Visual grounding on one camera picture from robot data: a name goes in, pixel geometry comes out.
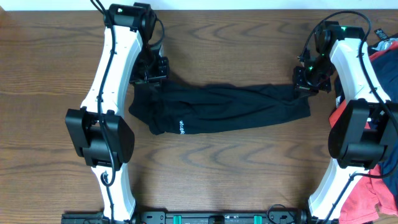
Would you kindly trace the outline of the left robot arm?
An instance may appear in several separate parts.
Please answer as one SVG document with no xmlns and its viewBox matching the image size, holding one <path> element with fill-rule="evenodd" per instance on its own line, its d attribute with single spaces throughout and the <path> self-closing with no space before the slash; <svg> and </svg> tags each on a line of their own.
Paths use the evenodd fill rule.
<svg viewBox="0 0 398 224">
<path fill-rule="evenodd" d="M 162 41 L 151 44 L 160 20 L 150 4 L 93 1 L 104 19 L 104 46 L 92 86 L 80 105 L 69 109 L 65 123 L 73 146 L 98 179 L 104 210 L 64 213 L 62 223 L 135 223 L 136 200 L 129 183 L 128 162 L 135 136 L 124 120 L 129 85 L 160 86 L 169 76 Z"/>
</svg>

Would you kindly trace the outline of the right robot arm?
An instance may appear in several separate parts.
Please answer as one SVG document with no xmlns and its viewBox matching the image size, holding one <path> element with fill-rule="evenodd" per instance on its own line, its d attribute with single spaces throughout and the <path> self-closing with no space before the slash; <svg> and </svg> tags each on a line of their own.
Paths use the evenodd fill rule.
<svg viewBox="0 0 398 224">
<path fill-rule="evenodd" d="M 328 137 L 331 156 L 325 175 L 309 196 L 302 223 L 337 223 L 341 208 L 360 178 L 386 160 L 397 140 L 397 104 L 377 79 L 368 55 L 368 33 L 360 27 L 322 21 L 312 31 L 318 57 L 308 50 L 294 68 L 294 90 L 305 96 L 331 91 L 338 74 L 345 105 Z"/>
</svg>

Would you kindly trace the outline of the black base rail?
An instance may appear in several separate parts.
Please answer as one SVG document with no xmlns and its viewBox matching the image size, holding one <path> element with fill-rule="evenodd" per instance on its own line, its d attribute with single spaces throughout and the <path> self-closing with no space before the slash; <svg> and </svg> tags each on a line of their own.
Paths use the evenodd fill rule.
<svg viewBox="0 0 398 224">
<path fill-rule="evenodd" d="M 135 213 L 129 220 L 111 220 L 99 213 L 66 213 L 62 223 L 125 224 L 306 224 L 311 219 L 302 210 L 277 209 L 264 213 Z"/>
</svg>

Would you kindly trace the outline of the red printed shirt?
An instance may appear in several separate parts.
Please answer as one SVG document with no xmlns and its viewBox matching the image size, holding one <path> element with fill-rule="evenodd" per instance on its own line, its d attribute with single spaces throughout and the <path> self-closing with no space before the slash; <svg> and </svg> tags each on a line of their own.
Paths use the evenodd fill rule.
<svg viewBox="0 0 398 224">
<path fill-rule="evenodd" d="M 397 39 L 379 42 L 369 56 L 377 79 L 393 102 L 397 102 Z M 379 214 L 397 215 L 397 173 L 385 179 L 360 178 L 340 212 L 340 223 L 368 223 Z"/>
</svg>

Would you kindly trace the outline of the black polo shirt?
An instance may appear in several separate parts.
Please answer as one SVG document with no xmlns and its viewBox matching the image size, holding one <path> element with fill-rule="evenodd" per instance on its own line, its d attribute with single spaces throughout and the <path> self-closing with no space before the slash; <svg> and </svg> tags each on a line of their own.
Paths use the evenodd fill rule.
<svg viewBox="0 0 398 224">
<path fill-rule="evenodd" d="M 135 86 L 129 112 L 163 133 L 219 133 L 287 123 L 310 116 L 307 98 L 292 85 L 230 84 L 201 88 L 167 80 L 158 88 Z"/>
</svg>

